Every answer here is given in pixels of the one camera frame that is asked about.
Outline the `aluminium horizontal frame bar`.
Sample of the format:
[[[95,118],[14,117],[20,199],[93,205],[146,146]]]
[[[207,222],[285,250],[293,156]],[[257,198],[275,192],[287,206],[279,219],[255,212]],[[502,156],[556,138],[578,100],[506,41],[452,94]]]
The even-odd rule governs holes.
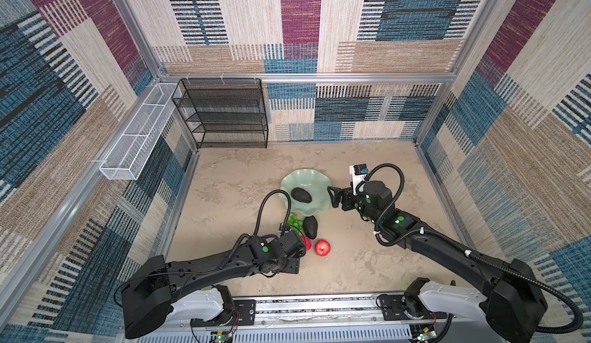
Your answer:
[[[225,81],[226,79],[260,79],[266,84],[446,84],[455,81],[456,75],[451,72],[444,73],[252,73],[252,74],[170,74],[163,75],[161,82],[175,83],[181,79],[214,79]]]

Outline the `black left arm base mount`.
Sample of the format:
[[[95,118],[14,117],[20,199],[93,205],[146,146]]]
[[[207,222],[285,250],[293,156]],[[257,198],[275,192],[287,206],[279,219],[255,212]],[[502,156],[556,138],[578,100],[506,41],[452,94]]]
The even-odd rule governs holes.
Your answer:
[[[192,328],[254,325],[256,313],[255,299],[236,299],[232,297],[229,289],[218,289],[218,292],[222,298],[221,312],[216,317],[206,320],[201,318],[192,318],[190,320],[190,326]]]

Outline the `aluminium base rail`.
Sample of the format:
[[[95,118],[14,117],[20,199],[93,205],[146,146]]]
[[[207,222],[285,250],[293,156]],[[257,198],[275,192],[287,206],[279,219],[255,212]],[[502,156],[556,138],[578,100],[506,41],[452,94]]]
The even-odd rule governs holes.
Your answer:
[[[453,315],[445,321],[385,321],[375,299],[386,293],[277,295],[255,299],[252,326],[192,328],[190,320],[216,317],[218,289],[194,292],[172,305],[172,314],[154,332],[134,342],[500,342],[487,325]]]

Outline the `light green wavy fruit bowl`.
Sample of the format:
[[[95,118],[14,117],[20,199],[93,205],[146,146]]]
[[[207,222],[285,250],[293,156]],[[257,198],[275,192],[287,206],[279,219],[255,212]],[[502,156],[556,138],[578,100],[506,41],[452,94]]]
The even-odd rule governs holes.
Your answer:
[[[287,192],[291,198],[291,212],[298,212],[304,217],[324,212],[330,207],[330,197],[327,188],[331,181],[320,171],[313,169],[299,169],[287,175],[281,181],[280,189]],[[306,191],[311,201],[309,203],[296,200],[292,196],[294,189]]]

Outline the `dark avocado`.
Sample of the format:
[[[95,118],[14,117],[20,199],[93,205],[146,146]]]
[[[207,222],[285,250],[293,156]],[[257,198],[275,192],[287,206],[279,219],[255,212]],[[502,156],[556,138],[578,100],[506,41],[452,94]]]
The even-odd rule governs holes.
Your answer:
[[[314,216],[305,217],[303,220],[303,231],[307,238],[314,240],[318,235],[318,221]]]
[[[303,188],[296,187],[292,189],[290,195],[294,201],[300,203],[309,204],[312,202],[312,195]]]

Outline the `green grape bunch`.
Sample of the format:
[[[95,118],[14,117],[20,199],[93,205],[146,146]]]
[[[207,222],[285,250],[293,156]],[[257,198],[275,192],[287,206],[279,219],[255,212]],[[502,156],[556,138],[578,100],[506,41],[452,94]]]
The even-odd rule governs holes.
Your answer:
[[[305,232],[303,230],[303,221],[299,219],[298,215],[294,212],[289,213],[287,228],[290,231],[296,231],[300,233],[300,235],[304,236]]]

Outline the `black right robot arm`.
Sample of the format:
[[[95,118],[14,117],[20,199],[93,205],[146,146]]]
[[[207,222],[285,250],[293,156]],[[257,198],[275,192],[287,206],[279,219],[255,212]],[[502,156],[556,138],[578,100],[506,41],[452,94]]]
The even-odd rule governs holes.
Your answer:
[[[536,332],[548,304],[535,275],[523,261],[511,262],[473,251],[436,231],[415,215],[396,206],[401,190],[392,192],[382,181],[366,181],[360,188],[327,191],[332,206],[355,210],[374,225],[376,239],[385,247],[398,245],[419,253],[468,281],[483,296],[476,309],[485,322],[509,342],[528,342]]]

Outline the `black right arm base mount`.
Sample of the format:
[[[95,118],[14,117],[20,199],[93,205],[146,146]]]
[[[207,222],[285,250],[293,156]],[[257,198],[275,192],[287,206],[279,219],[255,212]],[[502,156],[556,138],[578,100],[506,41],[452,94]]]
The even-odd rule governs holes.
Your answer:
[[[448,317],[446,312],[431,312],[415,297],[403,294],[381,294],[375,299],[385,321],[441,320]]]

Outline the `red apple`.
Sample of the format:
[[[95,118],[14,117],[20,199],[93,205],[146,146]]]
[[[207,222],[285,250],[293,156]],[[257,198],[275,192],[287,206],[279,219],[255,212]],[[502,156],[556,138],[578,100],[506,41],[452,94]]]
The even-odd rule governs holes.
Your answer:
[[[315,253],[320,257],[326,257],[331,252],[331,244],[328,241],[320,239],[315,244]]]
[[[312,242],[309,238],[307,238],[306,236],[303,236],[303,242],[306,246],[306,250],[309,251],[312,248]]]

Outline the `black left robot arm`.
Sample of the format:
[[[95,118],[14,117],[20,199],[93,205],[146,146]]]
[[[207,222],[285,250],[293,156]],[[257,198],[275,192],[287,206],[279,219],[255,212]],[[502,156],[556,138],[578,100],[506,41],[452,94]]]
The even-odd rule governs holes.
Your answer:
[[[302,236],[290,231],[281,237],[242,234],[230,250],[189,261],[152,257],[117,289],[125,337],[141,338],[154,332],[172,314],[175,302],[205,287],[253,275],[296,274],[306,252]]]

